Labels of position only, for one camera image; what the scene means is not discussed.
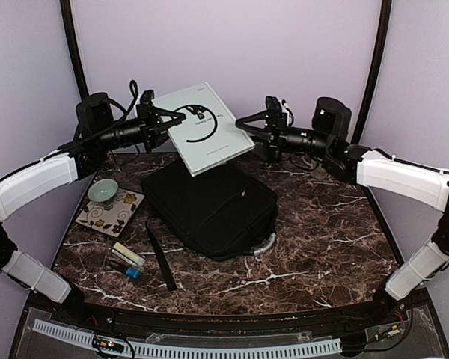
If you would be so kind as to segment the black student backpack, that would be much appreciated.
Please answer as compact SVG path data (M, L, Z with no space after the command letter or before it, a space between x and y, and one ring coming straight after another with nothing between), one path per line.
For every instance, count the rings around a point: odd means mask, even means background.
M233 165L194 177L177 159L144 178L141 190L153 216L186 248L212 260L254 256L275 243L277 194Z

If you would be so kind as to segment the grey white booklet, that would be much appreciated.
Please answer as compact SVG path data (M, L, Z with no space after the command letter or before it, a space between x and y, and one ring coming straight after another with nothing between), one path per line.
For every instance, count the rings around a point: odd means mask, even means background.
M168 130L168 135L194 177L255 148L207 82L155 98L153 104L186 116Z

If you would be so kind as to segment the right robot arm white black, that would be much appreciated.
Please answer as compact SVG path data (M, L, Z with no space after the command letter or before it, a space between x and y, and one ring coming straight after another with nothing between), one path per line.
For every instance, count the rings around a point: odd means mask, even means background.
M268 96L265 105L264 111L238 119L236 126L263 142L269 161L280 160L283 153L304 153L338 181L399 194L442 213L436 231L387 279L378 299L367 307L373 324L385 323L396 311L395 301L449 265L449 169L350 144L346 137L352 112L337 99L317 99L310 129L292 126L293 113L285 101Z

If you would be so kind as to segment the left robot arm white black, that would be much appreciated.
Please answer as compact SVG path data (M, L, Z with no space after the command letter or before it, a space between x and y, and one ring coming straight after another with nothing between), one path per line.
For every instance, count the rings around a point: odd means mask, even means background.
M135 144L156 148L165 131L186 118L183 113L145 102L138 106L136 118L128 120L129 111L125 110L119 120L114 120L112 106L115 104L111 99L94 104L82 101L76 107L77 137L0 178L0 272L60 304L62 315L75 326L83 326L91 319L90 308L82 303L82 291L19 248L9 238L3 223L39 197L90 176L111 150Z

